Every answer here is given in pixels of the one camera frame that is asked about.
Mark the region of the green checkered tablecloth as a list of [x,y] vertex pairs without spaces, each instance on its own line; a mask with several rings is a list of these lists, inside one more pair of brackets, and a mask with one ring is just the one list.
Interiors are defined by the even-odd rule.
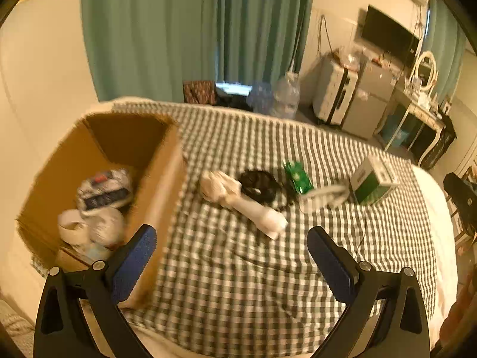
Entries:
[[220,107],[127,99],[78,120],[58,144],[18,216],[18,231],[43,266],[78,270],[61,257],[59,217],[78,209],[86,182],[104,176],[113,189],[88,204],[118,200],[125,237],[142,225],[157,231],[156,250],[122,303],[131,325],[209,357],[293,357],[310,354],[344,310],[306,248],[323,227],[358,260],[375,268],[416,272],[425,313],[436,305],[432,227],[413,166],[384,156],[398,186],[373,205],[347,200],[301,210],[278,194],[270,218],[255,219],[207,201],[206,172],[238,178],[268,171],[279,182],[299,163],[315,187],[349,179],[373,146],[332,132]]

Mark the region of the white tape roll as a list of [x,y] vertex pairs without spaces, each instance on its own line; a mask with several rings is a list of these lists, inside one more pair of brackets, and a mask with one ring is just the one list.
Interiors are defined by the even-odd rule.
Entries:
[[70,246],[84,246],[90,239],[90,227],[77,209],[68,209],[58,215],[60,238]]

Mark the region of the white dressing table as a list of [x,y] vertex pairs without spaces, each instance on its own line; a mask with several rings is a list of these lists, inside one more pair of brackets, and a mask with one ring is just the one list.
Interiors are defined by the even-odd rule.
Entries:
[[[382,131],[385,129],[389,117],[394,118],[394,122],[391,123],[391,135],[386,140],[382,137]],[[419,105],[418,100],[409,91],[402,87],[395,87],[374,135],[381,142],[383,149],[388,151],[398,139],[401,131],[407,129],[408,136],[403,142],[408,152],[411,152],[422,132],[429,129],[432,137],[430,142],[425,145],[422,153],[415,155],[417,166],[422,166],[425,157],[438,143],[444,128],[445,123],[436,112]]]

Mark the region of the brown patterned bag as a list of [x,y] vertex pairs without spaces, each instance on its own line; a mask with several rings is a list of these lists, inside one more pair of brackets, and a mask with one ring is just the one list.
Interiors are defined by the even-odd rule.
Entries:
[[186,104],[215,105],[217,102],[214,81],[185,81],[183,92]]

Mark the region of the clear plastic water jug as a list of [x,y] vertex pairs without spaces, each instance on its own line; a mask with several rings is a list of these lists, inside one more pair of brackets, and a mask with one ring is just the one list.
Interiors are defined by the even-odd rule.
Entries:
[[276,82],[273,89],[273,103],[270,115],[292,120],[300,103],[300,83],[298,75],[288,71]]

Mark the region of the grey mini fridge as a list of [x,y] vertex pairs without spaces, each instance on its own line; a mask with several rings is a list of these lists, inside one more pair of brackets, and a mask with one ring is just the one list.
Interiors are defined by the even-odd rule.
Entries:
[[382,120],[396,80],[389,70],[373,61],[363,60],[357,85],[347,109],[342,130],[369,140]]

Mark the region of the white suitcase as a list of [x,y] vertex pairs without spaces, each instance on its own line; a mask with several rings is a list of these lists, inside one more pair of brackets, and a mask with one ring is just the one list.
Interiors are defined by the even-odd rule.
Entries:
[[341,125],[352,100],[358,73],[341,66],[327,55],[320,62],[312,107],[325,124]]

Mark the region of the black wall television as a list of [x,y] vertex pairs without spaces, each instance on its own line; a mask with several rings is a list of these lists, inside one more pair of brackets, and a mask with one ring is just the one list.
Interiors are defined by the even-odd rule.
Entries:
[[412,67],[419,44],[419,39],[391,17],[369,5],[361,37],[393,58]]

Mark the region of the white cylindrical bottle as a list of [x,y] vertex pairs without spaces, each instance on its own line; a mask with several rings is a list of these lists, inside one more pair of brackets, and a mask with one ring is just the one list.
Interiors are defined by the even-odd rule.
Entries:
[[276,240],[289,225],[281,212],[259,204],[247,196],[240,196],[228,208],[240,212],[271,240]]

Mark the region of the oval white vanity mirror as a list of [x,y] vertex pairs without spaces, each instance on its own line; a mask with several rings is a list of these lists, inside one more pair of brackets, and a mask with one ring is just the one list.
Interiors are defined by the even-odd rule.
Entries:
[[417,57],[408,78],[407,88],[414,99],[432,95],[438,78],[436,59],[431,51],[424,51]]

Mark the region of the brown cardboard box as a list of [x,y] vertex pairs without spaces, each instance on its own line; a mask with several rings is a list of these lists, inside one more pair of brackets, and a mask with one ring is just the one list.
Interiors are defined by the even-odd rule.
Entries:
[[17,218],[18,233],[46,268],[67,271],[86,263],[61,249],[58,215],[76,205],[76,191],[92,176],[125,168],[133,183],[133,200],[125,214],[125,237],[143,224],[157,233],[157,246],[130,296],[120,303],[138,309],[153,293],[167,232],[183,187],[187,165],[178,124],[168,115],[96,113],[79,120],[58,143]]

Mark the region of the teal curtain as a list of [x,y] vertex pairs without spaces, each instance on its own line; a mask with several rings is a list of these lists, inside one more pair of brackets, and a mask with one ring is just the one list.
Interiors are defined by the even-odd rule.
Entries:
[[299,72],[313,0],[81,0],[98,99],[179,103],[186,82]]

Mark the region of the green white carton box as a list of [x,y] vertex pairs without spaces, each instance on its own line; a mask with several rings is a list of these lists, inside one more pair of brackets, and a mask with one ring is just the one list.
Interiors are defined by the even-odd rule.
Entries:
[[353,172],[350,186],[356,202],[370,206],[392,193],[399,178],[387,158],[368,155]]

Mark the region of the white comb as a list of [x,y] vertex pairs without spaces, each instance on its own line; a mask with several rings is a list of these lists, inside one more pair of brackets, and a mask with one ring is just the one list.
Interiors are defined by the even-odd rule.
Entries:
[[346,184],[335,184],[316,188],[299,196],[299,209],[304,214],[311,214],[321,208],[336,209],[349,198],[350,190]]

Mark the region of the green small packet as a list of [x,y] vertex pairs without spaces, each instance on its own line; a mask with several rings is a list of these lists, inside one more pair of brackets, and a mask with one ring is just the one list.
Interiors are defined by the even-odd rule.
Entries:
[[305,172],[304,166],[300,162],[285,162],[284,170],[286,178],[293,190],[299,195],[305,195],[314,189],[308,174]]

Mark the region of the silver foil snack packet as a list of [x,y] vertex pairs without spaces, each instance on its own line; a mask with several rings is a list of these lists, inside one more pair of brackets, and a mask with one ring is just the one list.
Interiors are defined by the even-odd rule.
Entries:
[[76,192],[77,208],[85,215],[106,207],[120,209],[132,198],[132,178],[125,168],[100,172],[83,180]]

